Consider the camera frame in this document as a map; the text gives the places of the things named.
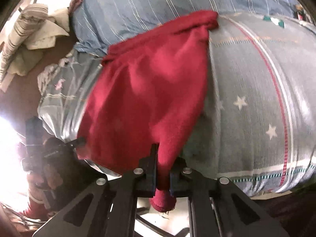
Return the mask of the left hand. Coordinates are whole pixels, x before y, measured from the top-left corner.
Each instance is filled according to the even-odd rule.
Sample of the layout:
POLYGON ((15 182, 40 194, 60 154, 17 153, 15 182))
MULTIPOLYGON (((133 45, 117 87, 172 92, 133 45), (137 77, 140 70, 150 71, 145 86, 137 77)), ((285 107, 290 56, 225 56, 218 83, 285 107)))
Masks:
MULTIPOLYGON (((52 165, 45 165, 43 170, 50 189, 55 190, 58 186, 62 185, 63 179, 52 165)), ((28 182, 28 204, 19 214, 27 218, 47 221, 49 211, 44 206, 43 191, 39 189, 39 185, 44 183, 44 179, 40 174, 36 174, 35 172, 28 173, 26 179, 28 182)))

